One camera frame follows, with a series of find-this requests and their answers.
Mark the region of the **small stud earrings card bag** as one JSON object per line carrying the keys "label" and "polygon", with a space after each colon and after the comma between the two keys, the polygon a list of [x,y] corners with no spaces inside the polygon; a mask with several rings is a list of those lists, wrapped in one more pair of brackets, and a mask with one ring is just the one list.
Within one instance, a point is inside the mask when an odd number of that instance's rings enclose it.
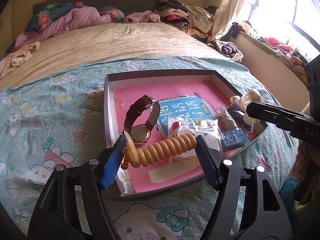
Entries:
{"label": "small stud earrings card bag", "polygon": [[202,119],[197,124],[182,124],[177,130],[177,135],[191,133],[194,137],[201,135],[209,148],[222,151],[221,131],[218,126],[218,120]]}

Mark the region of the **maroon leather strap wristwatch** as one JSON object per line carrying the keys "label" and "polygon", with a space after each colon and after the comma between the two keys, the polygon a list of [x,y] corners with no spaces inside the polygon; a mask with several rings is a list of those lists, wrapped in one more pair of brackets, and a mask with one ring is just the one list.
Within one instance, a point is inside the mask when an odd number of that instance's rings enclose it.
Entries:
{"label": "maroon leather strap wristwatch", "polygon": [[146,143],[160,114],[160,104],[152,96],[145,94],[138,98],[126,113],[124,131],[136,145]]}

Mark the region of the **red ball earrings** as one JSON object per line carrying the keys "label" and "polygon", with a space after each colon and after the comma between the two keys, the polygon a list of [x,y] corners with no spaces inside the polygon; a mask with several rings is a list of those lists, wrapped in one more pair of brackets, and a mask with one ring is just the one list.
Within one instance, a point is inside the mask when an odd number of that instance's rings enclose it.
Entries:
{"label": "red ball earrings", "polygon": [[180,122],[175,119],[170,119],[168,122],[168,137],[173,138],[178,136],[179,129],[180,129]]}

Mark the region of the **black beaded item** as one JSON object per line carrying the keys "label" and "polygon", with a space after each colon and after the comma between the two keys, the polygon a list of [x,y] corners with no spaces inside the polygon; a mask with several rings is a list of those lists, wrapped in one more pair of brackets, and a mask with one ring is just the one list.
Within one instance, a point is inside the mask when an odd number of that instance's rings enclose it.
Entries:
{"label": "black beaded item", "polygon": [[245,123],[245,113],[237,104],[231,104],[227,108],[227,112],[230,114],[230,116],[234,119],[236,124],[242,129],[243,132],[247,134],[253,131],[253,126]]}

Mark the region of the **cream plastic hair claw clip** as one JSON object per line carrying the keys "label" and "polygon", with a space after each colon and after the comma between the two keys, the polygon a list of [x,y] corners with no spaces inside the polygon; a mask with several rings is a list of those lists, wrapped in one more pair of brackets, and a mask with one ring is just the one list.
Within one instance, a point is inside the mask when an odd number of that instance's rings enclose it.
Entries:
{"label": "cream plastic hair claw clip", "polygon": [[247,106],[252,102],[265,103],[263,97],[261,97],[260,93],[255,89],[249,90],[242,96],[234,95],[230,97],[230,103],[235,103],[242,111],[244,111],[244,122],[248,125],[253,125],[257,122],[257,119],[249,117],[246,113]]}

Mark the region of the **yellow bangles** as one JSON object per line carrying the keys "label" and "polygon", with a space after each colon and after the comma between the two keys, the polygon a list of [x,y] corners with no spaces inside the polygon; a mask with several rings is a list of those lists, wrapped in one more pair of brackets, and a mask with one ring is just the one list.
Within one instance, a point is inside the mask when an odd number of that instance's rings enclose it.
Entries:
{"label": "yellow bangles", "polygon": [[234,119],[230,115],[218,115],[218,126],[220,128],[221,132],[228,132],[233,131],[238,127],[237,123],[234,121]]}

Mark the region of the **clothes on window ledge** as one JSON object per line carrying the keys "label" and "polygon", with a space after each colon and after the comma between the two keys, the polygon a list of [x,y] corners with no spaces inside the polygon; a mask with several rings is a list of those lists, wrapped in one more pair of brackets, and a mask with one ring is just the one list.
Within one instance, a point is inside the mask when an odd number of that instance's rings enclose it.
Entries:
{"label": "clothes on window ledge", "polygon": [[303,83],[307,85],[304,67],[309,62],[298,50],[285,45],[274,37],[257,37],[247,21],[234,22],[238,34],[252,42],[255,46],[272,55],[285,64]]}

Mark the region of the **shallow dark cardboard box tray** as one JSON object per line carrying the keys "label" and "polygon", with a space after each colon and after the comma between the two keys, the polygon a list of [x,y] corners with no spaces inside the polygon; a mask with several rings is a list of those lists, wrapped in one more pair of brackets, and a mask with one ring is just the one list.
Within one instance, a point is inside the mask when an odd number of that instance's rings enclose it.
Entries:
{"label": "shallow dark cardboard box tray", "polygon": [[[214,70],[145,70],[108,74],[104,111],[106,143],[112,146],[122,134],[129,107],[144,95],[161,109],[153,119],[148,144],[192,133],[202,135],[209,147],[232,159],[266,130],[258,121],[247,132],[228,114],[230,99],[238,91]],[[169,157],[148,167],[119,169],[116,181],[124,197],[167,190],[203,175],[195,151]]]}

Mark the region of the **bag stuffed with clothes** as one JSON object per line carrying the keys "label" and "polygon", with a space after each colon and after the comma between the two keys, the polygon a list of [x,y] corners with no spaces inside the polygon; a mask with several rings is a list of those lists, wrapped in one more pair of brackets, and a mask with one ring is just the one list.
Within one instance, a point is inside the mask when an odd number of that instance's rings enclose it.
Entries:
{"label": "bag stuffed with clothes", "polygon": [[213,42],[208,42],[207,46],[215,49],[220,54],[222,54],[226,58],[229,58],[233,62],[241,63],[242,59],[244,58],[244,55],[237,48],[237,46],[229,41],[225,42],[225,41],[214,40]]}

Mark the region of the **beige bed sheet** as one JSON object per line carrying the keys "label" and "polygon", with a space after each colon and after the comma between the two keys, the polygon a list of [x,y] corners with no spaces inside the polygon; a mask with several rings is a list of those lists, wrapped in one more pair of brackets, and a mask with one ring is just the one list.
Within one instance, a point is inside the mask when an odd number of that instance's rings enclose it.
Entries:
{"label": "beige bed sheet", "polygon": [[96,62],[161,56],[223,59],[209,46],[164,23],[108,23],[45,40],[31,59],[1,80],[1,89]]}

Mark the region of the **cream curtain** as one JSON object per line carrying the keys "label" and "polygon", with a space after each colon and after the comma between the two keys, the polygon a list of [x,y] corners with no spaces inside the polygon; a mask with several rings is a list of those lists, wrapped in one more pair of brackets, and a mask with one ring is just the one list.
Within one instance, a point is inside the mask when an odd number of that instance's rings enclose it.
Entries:
{"label": "cream curtain", "polygon": [[225,36],[231,24],[238,18],[245,0],[222,0],[214,16],[212,34],[208,42]]}

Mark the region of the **pile of mixed clothes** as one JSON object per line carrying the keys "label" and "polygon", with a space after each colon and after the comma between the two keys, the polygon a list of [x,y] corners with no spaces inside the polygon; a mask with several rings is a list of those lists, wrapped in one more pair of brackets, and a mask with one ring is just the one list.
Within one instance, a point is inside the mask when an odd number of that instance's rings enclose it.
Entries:
{"label": "pile of mixed clothes", "polygon": [[178,0],[158,0],[158,9],[154,13],[160,16],[162,23],[206,43],[212,34],[216,11],[217,7],[213,5],[203,8]]}

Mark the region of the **peach child garment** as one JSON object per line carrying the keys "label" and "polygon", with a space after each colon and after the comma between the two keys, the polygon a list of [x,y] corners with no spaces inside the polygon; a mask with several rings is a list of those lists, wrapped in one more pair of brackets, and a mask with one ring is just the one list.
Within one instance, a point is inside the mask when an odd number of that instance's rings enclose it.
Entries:
{"label": "peach child garment", "polygon": [[12,73],[16,68],[24,64],[32,58],[32,53],[37,51],[41,42],[37,41],[23,46],[21,49],[14,53],[8,54],[0,62],[0,80]]}

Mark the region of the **pink fuzzy garment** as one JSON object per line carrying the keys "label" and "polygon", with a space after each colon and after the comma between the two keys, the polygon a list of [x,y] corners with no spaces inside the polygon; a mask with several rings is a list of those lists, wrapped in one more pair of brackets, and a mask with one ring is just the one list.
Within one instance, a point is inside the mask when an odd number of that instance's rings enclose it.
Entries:
{"label": "pink fuzzy garment", "polygon": [[159,15],[150,10],[145,12],[134,12],[124,18],[124,23],[160,23]]}

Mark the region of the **pink crumpled quilt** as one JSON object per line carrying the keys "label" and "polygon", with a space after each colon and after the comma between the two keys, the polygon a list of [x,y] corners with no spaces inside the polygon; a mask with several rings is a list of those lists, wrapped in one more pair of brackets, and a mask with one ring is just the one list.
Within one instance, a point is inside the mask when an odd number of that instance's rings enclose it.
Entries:
{"label": "pink crumpled quilt", "polygon": [[75,29],[103,25],[113,22],[111,15],[101,15],[95,7],[82,7],[75,8],[55,20],[44,31],[37,33],[36,31],[23,32],[16,38],[14,44],[14,51],[19,50],[21,47],[34,42],[43,42],[51,37],[61,35]]}

